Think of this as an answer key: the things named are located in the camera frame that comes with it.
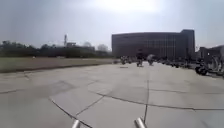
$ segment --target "pavement joint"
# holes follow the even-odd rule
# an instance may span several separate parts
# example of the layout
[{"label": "pavement joint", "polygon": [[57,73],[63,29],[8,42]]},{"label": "pavement joint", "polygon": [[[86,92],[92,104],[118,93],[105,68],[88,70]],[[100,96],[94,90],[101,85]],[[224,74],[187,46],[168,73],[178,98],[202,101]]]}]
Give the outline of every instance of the pavement joint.
[{"label": "pavement joint", "polygon": [[24,89],[16,89],[16,90],[11,90],[11,91],[0,92],[0,94],[13,93],[13,92],[22,91],[22,90],[24,90]]},{"label": "pavement joint", "polygon": [[207,124],[206,122],[204,122],[203,120],[201,120],[200,117],[198,117],[198,119],[200,120],[200,122],[202,123],[202,125],[203,125],[205,128],[211,128],[210,126],[208,126],[208,124]]},{"label": "pavement joint", "polygon": [[147,112],[148,112],[148,103],[149,103],[149,80],[150,80],[150,72],[147,72],[147,104],[145,105],[145,115],[144,115],[144,123],[146,123]]},{"label": "pavement joint", "polygon": [[[105,96],[105,97],[109,97],[109,98],[113,98],[113,99],[117,99],[117,100],[121,100],[121,101],[125,101],[125,102],[130,102],[130,103],[135,103],[135,104],[140,104],[140,105],[146,105],[146,104],[143,104],[143,103],[129,101],[129,100],[113,97],[113,96],[103,95],[103,94],[99,94],[99,93],[95,93],[95,94]],[[192,107],[174,107],[174,106],[164,106],[164,105],[155,105],[155,104],[147,104],[147,106],[154,106],[154,107],[160,107],[160,108],[173,108],[173,109],[190,109],[190,110],[224,110],[224,109],[195,109],[195,108],[192,108]]]},{"label": "pavement joint", "polygon": [[91,85],[91,84],[94,84],[94,83],[98,83],[98,82],[100,82],[99,80],[93,80],[93,82],[90,82],[90,83],[88,83],[87,85],[85,85],[85,86],[89,86],[89,85]]},{"label": "pavement joint", "polygon": [[78,116],[79,114],[81,114],[82,112],[86,111],[87,109],[89,109],[90,107],[92,107],[93,105],[95,105],[97,102],[99,102],[100,100],[102,100],[104,98],[104,96],[102,96],[100,99],[96,100],[95,102],[93,102],[91,105],[87,106],[85,109],[83,109],[82,111],[80,111],[79,113],[76,114],[76,116]]},{"label": "pavement joint", "polygon": [[219,111],[219,110],[221,110],[221,111],[222,111],[222,110],[224,110],[224,108],[221,108],[221,109],[203,109],[203,108],[202,108],[202,109],[200,109],[200,108],[196,108],[196,109],[195,109],[195,108],[193,108],[193,110],[196,110],[196,111],[197,111],[197,110],[206,110],[206,111],[210,111],[210,110],[213,110],[213,111]]},{"label": "pavement joint", "polygon": [[183,91],[171,91],[171,90],[161,90],[161,89],[149,89],[151,91],[158,91],[158,92],[176,92],[176,93],[188,93],[188,94],[224,94],[223,93],[204,93],[204,92],[183,92]]},{"label": "pavement joint", "polygon": [[[50,100],[56,107],[58,107],[61,111],[63,111],[66,115],[68,115],[71,119],[77,119],[76,117],[72,116],[71,114],[69,114],[68,112],[66,112],[63,108],[61,108],[58,104],[56,104],[53,100],[51,100],[50,98],[48,98],[48,100]],[[92,128],[90,125],[86,124],[83,121],[80,121],[83,125]]]},{"label": "pavement joint", "polygon": [[[73,85],[73,84],[71,84],[71,83],[68,83],[68,82],[66,82],[66,81],[64,81],[64,80],[61,80],[61,82],[64,82],[65,84],[68,84],[68,85],[75,86],[75,85]],[[96,82],[97,82],[97,81],[93,81],[93,82],[90,82],[90,83],[88,83],[88,84],[86,84],[86,85],[75,86],[75,88],[82,88],[82,87],[84,87],[84,86],[89,86],[89,85],[94,84],[94,83],[96,83]]]}]

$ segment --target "person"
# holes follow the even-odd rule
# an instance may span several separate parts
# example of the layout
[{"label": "person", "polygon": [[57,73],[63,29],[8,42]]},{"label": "person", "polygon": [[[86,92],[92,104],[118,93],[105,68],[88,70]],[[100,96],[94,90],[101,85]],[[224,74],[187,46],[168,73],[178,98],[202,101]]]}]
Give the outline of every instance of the person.
[{"label": "person", "polygon": [[147,56],[147,61],[149,62],[149,65],[152,65],[153,63],[152,57],[153,55],[150,55],[150,54]]},{"label": "person", "polygon": [[121,56],[121,63],[125,64],[125,56]]},{"label": "person", "polygon": [[137,58],[137,66],[142,65],[143,52],[141,49],[138,50],[138,52],[136,54],[136,58]]}]

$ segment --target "tree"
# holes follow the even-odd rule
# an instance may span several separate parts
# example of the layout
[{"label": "tree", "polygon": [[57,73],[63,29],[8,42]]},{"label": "tree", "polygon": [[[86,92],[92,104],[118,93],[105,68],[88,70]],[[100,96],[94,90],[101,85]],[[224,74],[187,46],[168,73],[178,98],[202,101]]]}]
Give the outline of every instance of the tree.
[{"label": "tree", "polygon": [[84,46],[84,47],[92,47],[92,45],[91,45],[90,42],[84,42],[83,46]]},{"label": "tree", "polygon": [[107,52],[108,47],[105,44],[100,44],[100,45],[98,45],[97,50],[102,51],[102,52]]},{"label": "tree", "polygon": [[72,57],[110,57],[107,46],[99,45],[99,50],[95,51],[94,47],[90,43],[86,43],[85,46],[75,47],[57,47],[56,45],[44,44],[41,48],[35,48],[31,45],[24,45],[18,42],[3,41],[0,44],[0,56],[5,57],[26,57],[26,56],[41,56],[41,57],[58,57],[64,56],[68,58]]}]

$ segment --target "pavement tile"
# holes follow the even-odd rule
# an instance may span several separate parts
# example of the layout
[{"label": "pavement tile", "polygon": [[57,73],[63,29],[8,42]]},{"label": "pavement tile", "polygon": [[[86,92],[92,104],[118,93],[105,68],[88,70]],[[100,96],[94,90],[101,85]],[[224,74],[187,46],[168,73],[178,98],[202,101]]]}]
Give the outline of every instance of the pavement tile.
[{"label": "pavement tile", "polygon": [[108,82],[108,83],[112,83],[112,84],[116,84],[116,85],[122,85],[122,83],[124,82],[124,78],[122,76],[122,74],[116,74],[116,75],[104,75],[101,78],[98,78],[99,82]]},{"label": "pavement tile", "polygon": [[93,128],[135,128],[134,120],[143,118],[145,105],[104,97],[78,115]]},{"label": "pavement tile", "polygon": [[57,83],[60,80],[58,76],[55,75],[42,75],[42,76],[35,76],[35,77],[29,77],[31,81],[32,86],[43,86],[43,85],[49,85]]},{"label": "pavement tile", "polygon": [[147,104],[148,102],[148,90],[138,87],[117,87],[107,96],[141,104]]},{"label": "pavement tile", "polygon": [[66,92],[73,89],[74,86],[66,84],[64,82],[58,82],[52,85],[38,86],[22,91],[16,91],[7,94],[1,94],[2,104],[23,104],[28,101],[35,101],[41,98],[48,98],[49,96],[56,95],[62,92]]},{"label": "pavement tile", "polygon": [[25,77],[3,79],[0,80],[0,93],[25,89],[28,88],[29,85],[31,85],[31,82]]},{"label": "pavement tile", "polygon": [[194,109],[224,109],[224,94],[189,94],[185,99]]},{"label": "pavement tile", "polygon": [[86,88],[91,92],[107,95],[114,88],[116,88],[116,86],[116,84],[107,82],[95,82],[93,84],[88,85]]},{"label": "pavement tile", "polygon": [[196,110],[196,113],[207,128],[223,128],[223,110]]},{"label": "pavement tile", "polygon": [[202,84],[201,82],[191,83],[190,92],[195,93],[224,93],[224,87],[216,86],[215,84]]},{"label": "pavement tile", "polygon": [[69,80],[66,80],[65,82],[67,82],[75,87],[83,87],[83,86],[87,86],[91,83],[94,83],[96,81],[88,79],[88,78],[86,78],[86,79],[79,78],[79,79],[69,79]]},{"label": "pavement tile", "polygon": [[161,91],[176,91],[176,92],[189,92],[189,86],[185,84],[171,84],[162,82],[149,82],[149,89]]},{"label": "pavement tile", "polygon": [[51,96],[51,100],[60,108],[76,117],[76,115],[99,100],[102,96],[78,88]]},{"label": "pavement tile", "polygon": [[72,128],[73,119],[48,99],[0,104],[1,128]]},{"label": "pavement tile", "polygon": [[23,78],[23,77],[24,77],[24,73],[23,72],[17,72],[17,73],[0,73],[0,80]]},{"label": "pavement tile", "polygon": [[146,79],[126,79],[120,82],[120,84],[129,86],[129,87],[140,87],[140,88],[148,89]]},{"label": "pavement tile", "polygon": [[88,127],[88,126],[86,126],[84,124],[81,124],[80,128],[90,128],[90,127]]},{"label": "pavement tile", "polygon": [[148,106],[148,128],[205,128],[193,110]]},{"label": "pavement tile", "polygon": [[149,91],[150,105],[177,107],[177,108],[191,108],[184,99],[183,93],[165,92],[165,91]]}]

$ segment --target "large building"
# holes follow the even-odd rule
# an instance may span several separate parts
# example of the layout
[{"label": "large building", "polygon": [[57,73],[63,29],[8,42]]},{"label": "large building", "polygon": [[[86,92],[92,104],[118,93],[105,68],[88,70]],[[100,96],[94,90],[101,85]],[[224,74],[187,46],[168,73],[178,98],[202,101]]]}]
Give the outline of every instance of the large building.
[{"label": "large building", "polygon": [[219,45],[212,48],[200,47],[196,57],[197,59],[204,59],[205,61],[210,61],[213,57],[221,57],[224,59],[224,45]]},{"label": "large building", "polygon": [[112,35],[112,53],[116,57],[135,56],[142,49],[145,55],[159,58],[195,58],[194,30],[181,32],[144,32]]}]

